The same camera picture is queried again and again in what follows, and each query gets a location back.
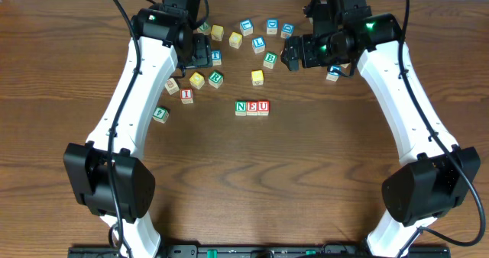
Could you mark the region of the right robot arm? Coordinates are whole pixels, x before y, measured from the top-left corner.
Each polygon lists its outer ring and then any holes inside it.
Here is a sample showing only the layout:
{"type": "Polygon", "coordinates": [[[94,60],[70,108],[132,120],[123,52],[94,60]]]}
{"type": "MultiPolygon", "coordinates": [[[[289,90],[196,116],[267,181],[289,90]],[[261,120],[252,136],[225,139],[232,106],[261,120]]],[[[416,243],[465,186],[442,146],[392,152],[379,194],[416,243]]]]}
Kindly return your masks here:
{"type": "Polygon", "coordinates": [[[471,195],[480,157],[462,148],[432,107],[412,66],[406,21],[374,15],[366,0],[310,0],[303,8],[313,32],[287,37],[280,55],[291,71],[349,65],[370,86],[392,132],[400,168],[381,186],[385,212],[364,240],[363,254],[406,257],[415,240],[471,195]]]}

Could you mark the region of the red E block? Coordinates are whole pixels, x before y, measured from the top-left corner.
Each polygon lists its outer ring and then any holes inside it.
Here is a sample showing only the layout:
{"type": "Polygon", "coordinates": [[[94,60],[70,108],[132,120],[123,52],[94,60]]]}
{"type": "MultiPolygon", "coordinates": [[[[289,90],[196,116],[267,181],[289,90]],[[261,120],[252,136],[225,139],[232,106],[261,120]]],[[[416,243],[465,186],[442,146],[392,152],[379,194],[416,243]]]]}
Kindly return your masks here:
{"type": "Polygon", "coordinates": [[[258,115],[257,106],[258,106],[257,101],[247,101],[246,102],[246,115],[247,116],[258,115]]]}

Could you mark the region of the green N block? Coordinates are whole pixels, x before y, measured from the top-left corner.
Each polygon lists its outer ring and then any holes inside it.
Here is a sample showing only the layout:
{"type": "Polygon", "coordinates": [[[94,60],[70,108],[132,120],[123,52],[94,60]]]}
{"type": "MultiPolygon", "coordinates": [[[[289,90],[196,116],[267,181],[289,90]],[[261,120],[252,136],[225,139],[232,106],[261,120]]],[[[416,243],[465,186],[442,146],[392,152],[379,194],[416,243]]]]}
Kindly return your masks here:
{"type": "Polygon", "coordinates": [[[236,101],[235,102],[235,115],[236,116],[246,116],[247,115],[247,102],[246,101],[236,101]]]}

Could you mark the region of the red I block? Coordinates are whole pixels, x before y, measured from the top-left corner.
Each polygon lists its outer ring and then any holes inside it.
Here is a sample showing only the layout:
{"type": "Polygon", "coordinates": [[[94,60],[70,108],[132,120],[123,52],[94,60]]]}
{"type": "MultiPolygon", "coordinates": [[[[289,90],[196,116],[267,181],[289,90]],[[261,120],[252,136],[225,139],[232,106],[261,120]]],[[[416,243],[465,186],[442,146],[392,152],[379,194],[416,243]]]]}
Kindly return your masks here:
{"type": "Polygon", "coordinates": [[[181,89],[180,90],[180,100],[183,104],[194,103],[194,94],[192,89],[181,89]]]}

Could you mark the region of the red U block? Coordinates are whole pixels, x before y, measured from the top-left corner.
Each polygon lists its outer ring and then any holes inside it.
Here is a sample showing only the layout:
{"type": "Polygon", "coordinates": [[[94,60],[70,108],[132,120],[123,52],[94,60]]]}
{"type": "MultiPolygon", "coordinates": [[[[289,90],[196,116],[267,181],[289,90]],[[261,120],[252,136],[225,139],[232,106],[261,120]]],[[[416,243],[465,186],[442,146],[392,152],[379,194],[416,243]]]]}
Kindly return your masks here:
{"type": "Polygon", "coordinates": [[[269,101],[258,101],[257,102],[257,112],[260,116],[268,116],[270,114],[270,102],[269,101]]]}

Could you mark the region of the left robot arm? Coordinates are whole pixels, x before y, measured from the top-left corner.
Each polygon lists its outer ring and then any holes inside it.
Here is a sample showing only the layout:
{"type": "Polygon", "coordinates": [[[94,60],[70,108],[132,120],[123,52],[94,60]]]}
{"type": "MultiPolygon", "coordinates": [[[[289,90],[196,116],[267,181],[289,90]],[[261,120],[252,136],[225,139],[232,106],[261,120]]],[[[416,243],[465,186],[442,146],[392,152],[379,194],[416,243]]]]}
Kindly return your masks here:
{"type": "Polygon", "coordinates": [[[71,257],[164,257],[149,208],[155,178],[143,164],[150,122],[165,120],[157,103],[176,70],[212,65],[210,41],[198,32],[207,0],[151,2],[125,16],[131,39],[125,67],[101,120],[84,144],[63,155],[77,202],[109,227],[107,247],[71,247],[71,257]]]}

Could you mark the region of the green R block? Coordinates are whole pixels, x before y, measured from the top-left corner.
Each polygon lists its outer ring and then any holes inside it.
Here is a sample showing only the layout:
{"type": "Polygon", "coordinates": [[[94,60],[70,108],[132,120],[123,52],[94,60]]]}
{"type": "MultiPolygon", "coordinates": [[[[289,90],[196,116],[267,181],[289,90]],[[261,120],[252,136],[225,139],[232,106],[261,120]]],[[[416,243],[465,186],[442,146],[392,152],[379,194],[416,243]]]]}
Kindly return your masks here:
{"type": "Polygon", "coordinates": [[[213,71],[209,75],[209,84],[216,89],[218,89],[222,85],[223,81],[224,76],[218,71],[213,71]]]}

